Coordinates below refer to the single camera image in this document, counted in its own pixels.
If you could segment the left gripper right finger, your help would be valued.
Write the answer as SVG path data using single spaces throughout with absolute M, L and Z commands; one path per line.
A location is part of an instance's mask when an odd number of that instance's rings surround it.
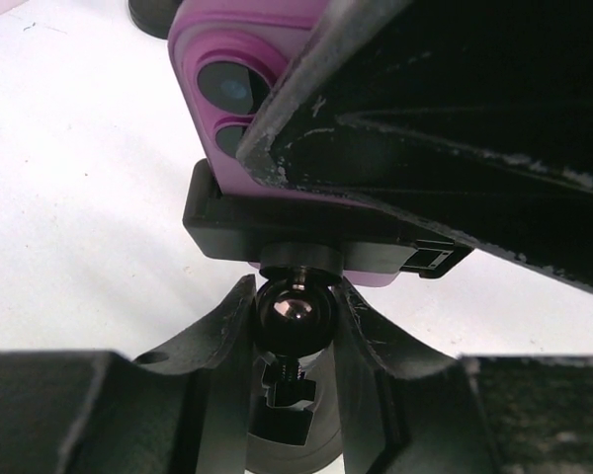
M 349 473 L 593 473 L 593 355 L 450 357 L 333 290 Z

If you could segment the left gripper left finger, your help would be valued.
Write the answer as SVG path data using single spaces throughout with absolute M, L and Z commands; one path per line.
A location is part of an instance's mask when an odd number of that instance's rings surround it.
M 241 473 L 255 278 L 135 359 L 0 351 L 0 473 Z

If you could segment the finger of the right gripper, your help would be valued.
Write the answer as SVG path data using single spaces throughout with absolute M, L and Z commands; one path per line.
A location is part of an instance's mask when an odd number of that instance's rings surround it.
M 593 294 L 593 1 L 333 1 L 237 158 Z

